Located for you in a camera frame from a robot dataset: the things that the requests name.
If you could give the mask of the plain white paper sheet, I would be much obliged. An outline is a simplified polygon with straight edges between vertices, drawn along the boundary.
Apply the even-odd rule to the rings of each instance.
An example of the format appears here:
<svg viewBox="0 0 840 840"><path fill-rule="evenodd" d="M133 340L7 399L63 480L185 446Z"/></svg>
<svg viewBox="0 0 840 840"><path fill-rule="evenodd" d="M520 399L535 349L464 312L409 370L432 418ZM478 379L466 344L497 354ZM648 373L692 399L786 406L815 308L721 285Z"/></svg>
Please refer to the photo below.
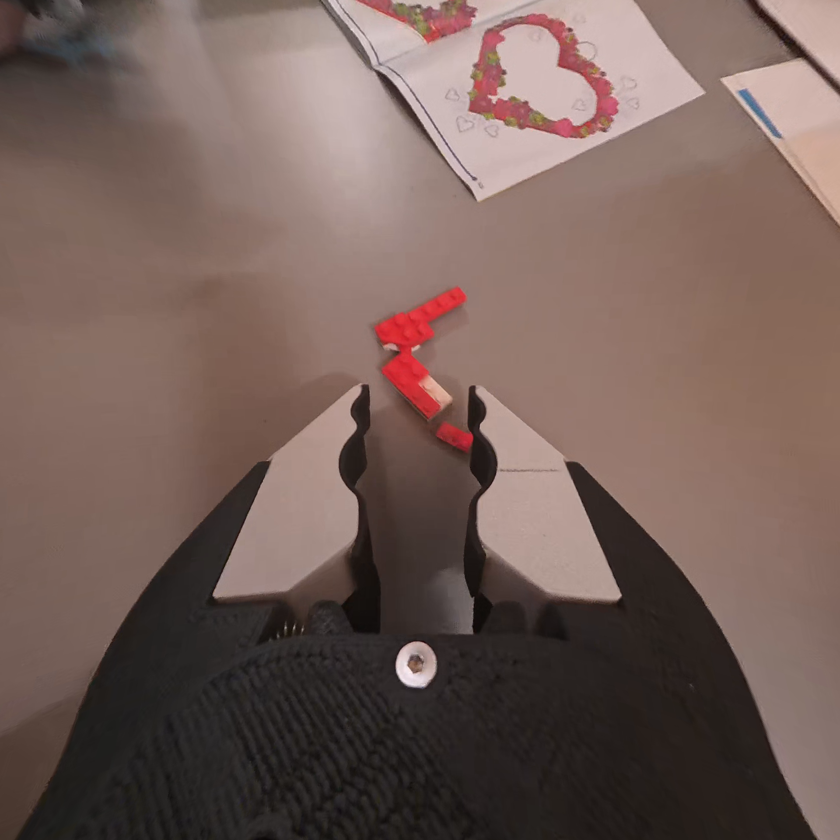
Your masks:
<svg viewBox="0 0 840 840"><path fill-rule="evenodd" d="M761 15L833 84L839 84L838 1L754 1Z"/></svg>

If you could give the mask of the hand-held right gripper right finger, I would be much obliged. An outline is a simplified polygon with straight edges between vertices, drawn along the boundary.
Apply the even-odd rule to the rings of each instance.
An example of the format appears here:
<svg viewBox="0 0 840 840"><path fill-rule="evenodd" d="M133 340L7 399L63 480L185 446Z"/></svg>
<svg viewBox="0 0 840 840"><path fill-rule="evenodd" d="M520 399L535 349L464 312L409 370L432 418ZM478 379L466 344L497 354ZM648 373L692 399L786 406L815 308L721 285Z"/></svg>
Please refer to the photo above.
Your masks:
<svg viewBox="0 0 840 840"><path fill-rule="evenodd" d="M551 606L622 598L569 460L485 387L469 388L469 470L477 482L465 582L477 632L494 606L519 604L527 628Z"/></svg>

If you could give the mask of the red and white lego assembly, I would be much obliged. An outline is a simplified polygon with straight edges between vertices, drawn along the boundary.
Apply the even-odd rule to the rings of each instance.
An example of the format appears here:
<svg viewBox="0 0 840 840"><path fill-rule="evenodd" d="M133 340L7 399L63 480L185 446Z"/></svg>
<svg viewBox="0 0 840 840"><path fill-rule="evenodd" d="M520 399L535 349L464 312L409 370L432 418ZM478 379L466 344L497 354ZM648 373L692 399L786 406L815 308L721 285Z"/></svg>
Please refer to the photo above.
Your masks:
<svg viewBox="0 0 840 840"><path fill-rule="evenodd" d="M452 396L435 381L410 349L399 349L381 372L426 421L441 414L453 402Z"/></svg>

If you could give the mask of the white paper with blue stripe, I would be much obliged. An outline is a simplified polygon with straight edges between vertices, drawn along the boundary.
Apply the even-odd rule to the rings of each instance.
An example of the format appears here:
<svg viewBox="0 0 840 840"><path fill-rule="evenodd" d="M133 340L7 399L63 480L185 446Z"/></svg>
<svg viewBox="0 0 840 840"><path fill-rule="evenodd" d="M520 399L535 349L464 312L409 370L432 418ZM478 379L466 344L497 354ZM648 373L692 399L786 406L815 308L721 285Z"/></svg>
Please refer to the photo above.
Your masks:
<svg viewBox="0 0 840 840"><path fill-rule="evenodd" d="M838 92L805 59L743 71L721 84L838 224Z"/></svg>

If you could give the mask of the heart picture instruction booklet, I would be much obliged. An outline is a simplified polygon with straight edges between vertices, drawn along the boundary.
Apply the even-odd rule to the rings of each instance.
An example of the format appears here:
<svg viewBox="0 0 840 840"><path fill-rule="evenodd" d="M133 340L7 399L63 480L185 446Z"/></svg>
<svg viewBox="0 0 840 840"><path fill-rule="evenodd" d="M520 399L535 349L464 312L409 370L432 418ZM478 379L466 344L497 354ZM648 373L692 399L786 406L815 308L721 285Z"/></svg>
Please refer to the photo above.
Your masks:
<svg viewBox="0 0 840 840"><path fill-rule="evenodd" d="M632 1L325 1L484 201L704 94Z"/></svg>

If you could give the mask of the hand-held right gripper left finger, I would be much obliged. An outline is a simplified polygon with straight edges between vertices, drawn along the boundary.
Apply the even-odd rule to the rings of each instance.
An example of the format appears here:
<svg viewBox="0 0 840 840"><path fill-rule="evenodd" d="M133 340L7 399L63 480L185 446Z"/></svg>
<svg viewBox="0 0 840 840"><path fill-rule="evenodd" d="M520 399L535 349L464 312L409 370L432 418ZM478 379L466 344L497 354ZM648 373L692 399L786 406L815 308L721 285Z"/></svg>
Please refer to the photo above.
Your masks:
<svg viewBox="0 0 840 840"><path fill-rule="evenodd" d="M382 587L358 487L370 425L370 387L357 384L268 459L216 602L278 603L300 626L316 602L331 601L355 631L381 630Z"/></svg>

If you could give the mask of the red angled lego assembly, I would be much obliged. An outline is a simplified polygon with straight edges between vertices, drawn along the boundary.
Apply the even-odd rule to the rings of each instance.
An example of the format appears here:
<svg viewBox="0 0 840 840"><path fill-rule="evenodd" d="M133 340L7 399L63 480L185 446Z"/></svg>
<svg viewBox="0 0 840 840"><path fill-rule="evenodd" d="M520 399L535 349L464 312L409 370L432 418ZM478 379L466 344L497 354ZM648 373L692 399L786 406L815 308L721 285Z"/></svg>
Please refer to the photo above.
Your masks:
<svg viewBox="0 0 840 840"><path fill-rule="evenodd" d="M402 311L378 322L374 334L387 350L415 350L434 336L432 323L467 301L460 287L450 288L410 311Z"/></svg>

